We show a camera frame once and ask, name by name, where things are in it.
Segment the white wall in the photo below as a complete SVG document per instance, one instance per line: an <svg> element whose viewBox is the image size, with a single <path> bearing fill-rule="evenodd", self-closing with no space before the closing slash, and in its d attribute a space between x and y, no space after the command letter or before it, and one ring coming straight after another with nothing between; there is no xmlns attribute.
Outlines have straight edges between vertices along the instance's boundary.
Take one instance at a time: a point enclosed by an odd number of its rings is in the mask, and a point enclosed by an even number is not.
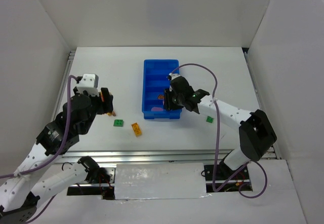
<svg viewBox="0 0 324 224"><path fill-rule="evenodd" d="M248 53L309 223L324 219L324 0L271 0Z"/></svg>
<svg viewBox="0 0 324 224"><path fill-rule="evenodd" d="M249 47L269 0L40 0L75 48Z"/></svg>
<svg viewBox="0 0 324 224"><path fill-rule="evenodd" d="M0 0L0 174L50 120L69 48L38 0Z"/></svg>

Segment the pink object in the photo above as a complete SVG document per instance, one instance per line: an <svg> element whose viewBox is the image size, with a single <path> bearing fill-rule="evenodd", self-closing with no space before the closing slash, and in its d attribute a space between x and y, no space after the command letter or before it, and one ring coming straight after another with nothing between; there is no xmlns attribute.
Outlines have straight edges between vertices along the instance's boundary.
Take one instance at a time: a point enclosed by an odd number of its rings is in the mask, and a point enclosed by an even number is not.
<svg viewBox="0 0 324 224"><path fill-rule="evenodd" d="M163 111L163 108L154 106L152 107L151 111Z"/></svg>

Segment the orange lego brick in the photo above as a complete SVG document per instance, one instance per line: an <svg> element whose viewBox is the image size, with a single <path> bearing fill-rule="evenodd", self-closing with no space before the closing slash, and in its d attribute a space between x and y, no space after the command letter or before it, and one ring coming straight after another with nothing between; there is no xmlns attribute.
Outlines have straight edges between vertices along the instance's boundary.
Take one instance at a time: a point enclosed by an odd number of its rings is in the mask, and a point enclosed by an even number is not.
<svg viewBox="0 0 324 224"><path fill-rule="evenodd" d="M142 131L140 129L140 126L137 123L132 124L132 128L134 130L134 133L135 133L136 137L142 135Z"/></svg>

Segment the lego brick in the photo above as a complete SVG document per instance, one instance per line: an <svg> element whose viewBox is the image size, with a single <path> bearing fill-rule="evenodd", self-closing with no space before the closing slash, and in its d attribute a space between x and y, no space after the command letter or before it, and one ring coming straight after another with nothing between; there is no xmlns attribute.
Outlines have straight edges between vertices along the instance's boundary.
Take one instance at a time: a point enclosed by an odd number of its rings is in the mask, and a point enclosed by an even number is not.
<svg viewBox="0 0 324 224"><path fill-rule="evenodd" d="M132 128L134 130L134 133L135 133L136 137L142 135L142 131L140 129L140 126L137 123L132 124Z"/></svg>
<svg viewBox="0 0 324 224"><path fill-rule="evenodd" d="M206 119L206 122L208 122L208 123L213 123L213 121L214 121L214 119L212 118L212 117L207 117L207 119Z"/></svg>
<svg viewBox="0 0 324 224"><path fill-rule="evenodd" d="M107 115L108 115L108 116L113 115L114 117L116 117L116 113L115 113L115 111L112 111L111 113L107 113Z"/></svg>
<svg viewBox="0 0 324 224"><path fill-rule="evenodd" d="M113 122L113 125L115 127L122 127L124 125L124 121L122 119L116 119L114 122Z"/></svg>

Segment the white table surface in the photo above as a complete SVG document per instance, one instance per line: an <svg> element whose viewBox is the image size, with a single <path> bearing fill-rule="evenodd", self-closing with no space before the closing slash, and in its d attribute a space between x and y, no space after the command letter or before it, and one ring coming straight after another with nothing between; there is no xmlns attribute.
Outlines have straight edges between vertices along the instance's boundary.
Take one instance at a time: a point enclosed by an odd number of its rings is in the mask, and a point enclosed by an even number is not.
<svg viewBox="0 0 324 224"><path fill-rule="evenodd" d="M214 150L216 122L185 109L179 120L145 120L142 113L143 61L145 59L178 59L179 64L199 63L218 78L216 97L237 107L259 108L251 77L241 48L212 47L100 47L78 48L70 74L95 73L99 86L114 95L117 117L97 116L87 135L71 151L158 151ZM180 69L194 90L210 93L213 77L205 70L188 66ZM60 110L66 102L66 89ZM123 127L114 127L123 119ZM143 135L135 137L132 123L137 122ZM220 149L233 149L239 144L237 133L221 125Z"/></svg>
<svg viewBox="0 0 324 224"><path fill-rule="evenodd" d="M65 190L33 224L306 224L286 161L260 163L269 182L266 192L257 199L226 192L199 199L110 201L99 196L66 196ZM52 166L44 179L60 172L60 168ZM255 195L264 185L264 176L256 164L249 164L248 169L254 192L245 194Z"/></svg>

